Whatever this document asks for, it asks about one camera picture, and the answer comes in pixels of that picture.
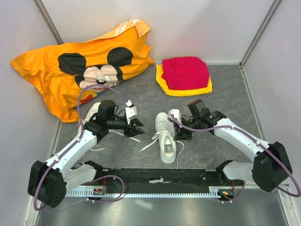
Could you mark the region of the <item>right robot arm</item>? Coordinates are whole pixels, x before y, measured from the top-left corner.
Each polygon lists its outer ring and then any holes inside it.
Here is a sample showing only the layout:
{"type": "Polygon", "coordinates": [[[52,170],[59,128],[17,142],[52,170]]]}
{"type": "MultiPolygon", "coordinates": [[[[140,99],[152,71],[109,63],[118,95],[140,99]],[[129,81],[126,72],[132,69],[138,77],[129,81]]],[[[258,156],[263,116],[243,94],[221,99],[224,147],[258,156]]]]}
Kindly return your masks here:
{"type": "Polygon", "coordinates": [[[270,143],[246,132],[219,111],[211,112],[201,99],[188,104],[191,117],[185,119],[178,109],[168,112],[174,124],[175,139],[192,139],[194,132],[210,132],[245,154],[250,163],[228,160],[219,165],[216,182],[227,185],[232,180],[252,181],[265,192],[271,192],[291,174],[292,167],[285,147],[270,143]]]}

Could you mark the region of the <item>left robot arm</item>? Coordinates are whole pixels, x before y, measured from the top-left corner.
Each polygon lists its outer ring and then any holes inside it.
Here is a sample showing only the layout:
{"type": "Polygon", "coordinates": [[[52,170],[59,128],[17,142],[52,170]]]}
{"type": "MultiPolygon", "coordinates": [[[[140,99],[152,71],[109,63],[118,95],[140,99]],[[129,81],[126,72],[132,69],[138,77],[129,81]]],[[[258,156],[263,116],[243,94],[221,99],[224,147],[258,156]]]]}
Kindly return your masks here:
{"type": "Polygon", "coordinates": [[[85,120],[80,121],[77,136],[65,148],[45,162],[36,161],[32,165],[27,193],[36,201],[55,208],[72,189],[88,182],[99,185],[103,181],[99,165],[88,161],[76,169],[72,166],[111,129],[122,130],[125,137],[144,134],[143,124],[136,117],[136,106],[131,101],[126,105],[124,115],[118,116],[115,102],[95,103],[85,120]]]}

